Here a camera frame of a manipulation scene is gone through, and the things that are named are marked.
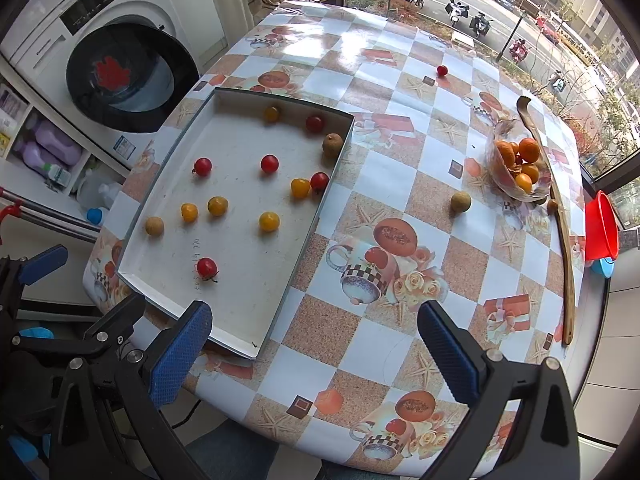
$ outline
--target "metal rod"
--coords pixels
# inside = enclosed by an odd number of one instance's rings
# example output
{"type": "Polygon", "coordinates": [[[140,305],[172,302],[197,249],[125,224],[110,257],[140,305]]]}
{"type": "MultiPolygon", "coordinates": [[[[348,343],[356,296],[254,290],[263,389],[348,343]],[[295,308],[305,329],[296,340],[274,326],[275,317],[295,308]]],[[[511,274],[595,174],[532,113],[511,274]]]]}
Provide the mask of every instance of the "metal rod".
{"type": "Polygon", "coordinates": [[[507,50],[507,47],[509,46],[509,44],[511,43],[511,40],[513,39],[513,35],[516,33],[516,30],[518,30],[518,27],[520,26],[520,23],[524,18],[524,14],[525,14],[524,11],[520,13],[520,19],[518,20],[518,23],[516,23],[516,26],[513,27],[513,30],[511,31],[511,35],[509,36],[509,39],[504,44],[504,47],[502,48],[502,50],[498,53],[498,56],[495,58],[495,62],[499,62],[500,59],[502,58],[502,54],[504,54],[504,51],[507,50]]]}
{"type": "Polygon", "coordinates": [[[97,234],[94,235],[93,233],[81,233],[80,231],[74,231],[73,229],[66,228],[62,225],[49,222],[44,218],[40,218],[29,213],[28,211],[22,211],[20,218],[34,225],[44,227],[45,229],[49,229],[63,235],[71,236],[72,238],[76,238],[77,240],[95,244],[95,241],[98,239],[97,234]]]}
{"type": "Polygon", "coordinates": [[[88,231],[95,231],[97,233],[100,232],[99,226],[89,224],[89,222],[85,222],[84,220],[81,220],[79,218],[75,218],[73,216],[69,216],[67,214],[61,213],[60,211],[56,211],[55,209],[51,209],[50,207],[47,207],[45,205],[40,205],[38,203],[32,202],[28,198],[24,198],[24,197],[21,197],[20,195],[16,195],[15,193],[12,193],[11,191],[7,191],[6,189],[0,188],[0,198],[4,198],[9,202],[15,202],[16,200],[21,200],[22,208],[31,209],[36,213],[41,213],[43,215],[50,216],[52,218],[55,218],[56,220],[60,220],[67,224],[76,225],[88,231]]]}

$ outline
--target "parked car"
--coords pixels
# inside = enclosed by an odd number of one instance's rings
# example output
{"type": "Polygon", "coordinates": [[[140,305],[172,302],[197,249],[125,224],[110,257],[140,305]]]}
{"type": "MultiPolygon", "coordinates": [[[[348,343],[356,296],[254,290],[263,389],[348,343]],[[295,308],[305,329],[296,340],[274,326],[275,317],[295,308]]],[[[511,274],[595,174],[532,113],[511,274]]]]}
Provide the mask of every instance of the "parked car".
{"type": "Polygon", "coordinates": [[[560,37],[558,36],[558,30],[556,26],[551,23],[544,16],[538,16],[536,18],[536,25],[542,31],[542,35],[547,38],[551,43],[560,43],[560,37]]]}
{"type": "Polygon", "coordinates": [[[513,0],[495,0],[507,10],[514,10],[516,5],[513,0]]]}

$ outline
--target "cable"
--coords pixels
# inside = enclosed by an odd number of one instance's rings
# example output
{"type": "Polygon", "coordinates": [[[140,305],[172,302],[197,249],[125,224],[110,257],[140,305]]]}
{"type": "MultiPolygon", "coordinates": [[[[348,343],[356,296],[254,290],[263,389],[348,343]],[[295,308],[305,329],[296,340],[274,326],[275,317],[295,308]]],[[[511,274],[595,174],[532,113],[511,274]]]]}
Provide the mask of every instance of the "cable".
{"type": "MultiPolygon", "coordinates": [[[[180,428],[180,426],[185,425],[185,424],[189,421],[189,419],[191,418],[191,416],[193,415],[193,413],[195,413],[195,411],[198,409],[198,406],[200,405],[200,403],[201,403],[201,402],[202,402],[202,400],[201,400],[201,399],[198,399],[198,400],[196,401],[196,403],[193,405],[193,407],[192,407],[191,411],[187,414],[187,416],[186,416],[183,420],[181,420],[180,422],[178,422],[178,423],[176,423],[176,424],[172,425],[171,429],[172,429],[172,430],[176,430],[177,428],[180,428]]],[[[121,434],[120,434],[120,436],[121,436],[122,438],[126,438],[126,439],[128,439],[128,440],[138,440],[138,438],[137,438],[136,436],[134,436],[134,435],[129,435],[129,434],[121,433],[121,434]]]]}

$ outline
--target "glass bowl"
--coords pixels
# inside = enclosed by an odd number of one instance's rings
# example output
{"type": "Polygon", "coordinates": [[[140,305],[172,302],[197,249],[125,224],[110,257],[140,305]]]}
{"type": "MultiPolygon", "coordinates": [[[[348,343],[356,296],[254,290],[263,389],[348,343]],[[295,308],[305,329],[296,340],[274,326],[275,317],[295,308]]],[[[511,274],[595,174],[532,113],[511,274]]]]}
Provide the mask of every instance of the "glass bowl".
{"type": "Polygon", "coordinates": [[[507,195],[521,202],[536,202],[549,196],[549,187],[551,186],[550,168],[543,162],[542,157],[540,157],[535,162],[540,172],[540,177],[533,185],[531,193],[525,193],[524,190],[516,184],[511,171],[504,165],[502,155],[495,145],[497,140],[519,143],[526,137],[531,137],[531,134],[524,127],[520,119],[499,121],[494,128],[494,138],[486,144],[486,163],[492,179],[507,195]]]}

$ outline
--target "red clamp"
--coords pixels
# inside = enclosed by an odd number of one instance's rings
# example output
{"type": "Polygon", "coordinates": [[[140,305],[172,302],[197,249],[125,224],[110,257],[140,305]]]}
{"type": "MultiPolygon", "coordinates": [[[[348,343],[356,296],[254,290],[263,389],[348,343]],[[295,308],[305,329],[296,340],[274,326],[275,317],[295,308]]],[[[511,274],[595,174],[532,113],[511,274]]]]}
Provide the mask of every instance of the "red clamp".
{"type": "MultiPolygon", "coordinates": [[[[4,189],[2,187],[0,187],[0,196],[2,196],[2,192],[4,191],[4,189]]],[[[15,216],[16,218],[20,218],[21,215],[21,211],[20,211],[20,206],[22,205],[22,200],[16,200],[15,203],[6,206],[5,208],[3,208],[2,210],[0,210],[0,224],[2,223],[2,220],[4,220],[4,217],[7,215],[11,215],[11,216],[15,216]]]]}

